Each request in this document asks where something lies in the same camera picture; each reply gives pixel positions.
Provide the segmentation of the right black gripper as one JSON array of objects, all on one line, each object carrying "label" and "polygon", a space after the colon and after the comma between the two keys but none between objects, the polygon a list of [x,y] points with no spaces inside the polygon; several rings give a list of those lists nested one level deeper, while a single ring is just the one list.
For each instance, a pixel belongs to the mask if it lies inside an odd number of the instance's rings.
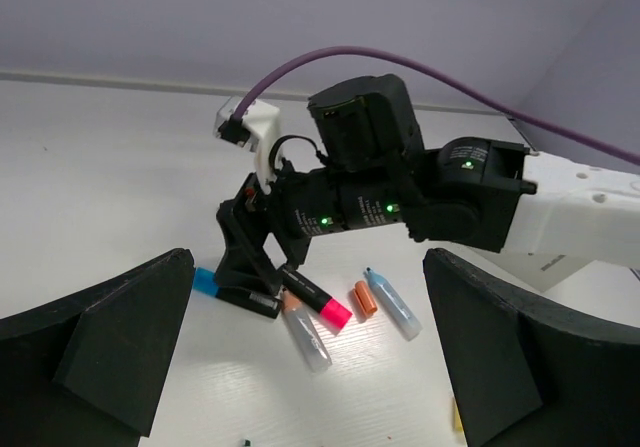
[{"label": "right black gripper", "polygon": [[216,214],[225,242],[215,272],[217,283],[277,295],[281,277],[264,250],[267,237],[275,237],[286,265],[294,269],[302,265],[312,236],[297,224],[294,210],[302,202],[294,196],[304,185],[316,184],[320,197],[331,197],[337,178],[344,174],[345,169],[335,163],[304,173],[287,161],[271,184],[270,194],[262,192],[255,173],[249,174],[236,196],[222,202]]}]

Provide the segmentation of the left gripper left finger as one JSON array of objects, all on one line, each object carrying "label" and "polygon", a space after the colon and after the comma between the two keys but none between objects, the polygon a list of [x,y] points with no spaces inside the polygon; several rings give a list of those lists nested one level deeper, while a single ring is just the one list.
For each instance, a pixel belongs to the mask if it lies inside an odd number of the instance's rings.
[{"label": "left gripper left finger", "polygon": [[151,433],[195,273],[170,250],[1,321],[4,446],[136,446]]}]

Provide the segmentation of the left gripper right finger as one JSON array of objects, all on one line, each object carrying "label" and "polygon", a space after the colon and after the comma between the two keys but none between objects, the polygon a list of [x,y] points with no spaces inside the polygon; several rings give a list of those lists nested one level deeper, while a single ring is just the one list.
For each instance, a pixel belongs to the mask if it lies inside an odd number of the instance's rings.
[{"label": "left gripper right finger", "polygon": [[443,248],[423,271],[470,446],[636,446],[639,330],[565,307]]}]

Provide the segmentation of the blue black highlighter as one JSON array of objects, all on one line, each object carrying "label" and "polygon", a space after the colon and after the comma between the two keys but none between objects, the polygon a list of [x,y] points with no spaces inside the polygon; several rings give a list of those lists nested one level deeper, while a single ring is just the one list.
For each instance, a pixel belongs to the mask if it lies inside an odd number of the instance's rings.
[{"label": "blue black highlighter", "polygon": [[282,309],[278,298],[245,287],[220,286],[213,271],[200,267],[195,270],[192,289],[270,319],[276,319]]}]

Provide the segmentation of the orange clear marker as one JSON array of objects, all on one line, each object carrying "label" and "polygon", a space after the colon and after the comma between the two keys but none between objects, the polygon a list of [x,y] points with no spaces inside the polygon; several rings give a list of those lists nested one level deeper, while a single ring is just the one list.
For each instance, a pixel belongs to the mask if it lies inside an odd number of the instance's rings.
[{"label": "orange clear marker", "polygon": [[301,301],[288,290],[282,292],[281,300],[285,322],[310,370],[328,370],[331,357]]}]

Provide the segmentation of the pink black highlighter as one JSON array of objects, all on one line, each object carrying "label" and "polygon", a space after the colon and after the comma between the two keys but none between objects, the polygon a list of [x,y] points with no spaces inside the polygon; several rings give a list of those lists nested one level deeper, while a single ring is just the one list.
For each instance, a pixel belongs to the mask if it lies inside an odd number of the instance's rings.
[{"label": "pink black highlighter", "polygon": [[349,309],[297,270],[282,265],[278,272],[284,287],[310,307],[333,332],[341,332],[351,320],[353,314]]}]

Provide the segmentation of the blue pastel marker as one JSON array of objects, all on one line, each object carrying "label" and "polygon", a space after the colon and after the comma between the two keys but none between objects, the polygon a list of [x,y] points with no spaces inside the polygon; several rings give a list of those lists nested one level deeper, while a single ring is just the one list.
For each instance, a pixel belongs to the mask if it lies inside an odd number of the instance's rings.
[{"label": "blue pastel marker", "polygon": [[422,331],[422,325],[390,282],[371,267],[364,270],[370,290],[383,305],[407,340],[412,340]]}]

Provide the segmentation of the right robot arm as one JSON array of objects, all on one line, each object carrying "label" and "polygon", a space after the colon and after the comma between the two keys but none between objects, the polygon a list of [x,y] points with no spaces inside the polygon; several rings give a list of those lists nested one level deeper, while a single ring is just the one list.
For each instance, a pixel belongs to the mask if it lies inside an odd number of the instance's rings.
[{"label": "right robot arm", "polygon": [[254,172],[217,213],[222,285],[279,291],[282,271],[265,252],[268,237],[296,268],[315,237],[393,224],[417,242],[639,263],[635,175],[479,137],[427,149],[406,86],[393,74],[341,82],[312,96],[308,110],[320,162],[308,172],[283,155],[277,107],[231,100],[218,113],[218,135],[255,155]]}]

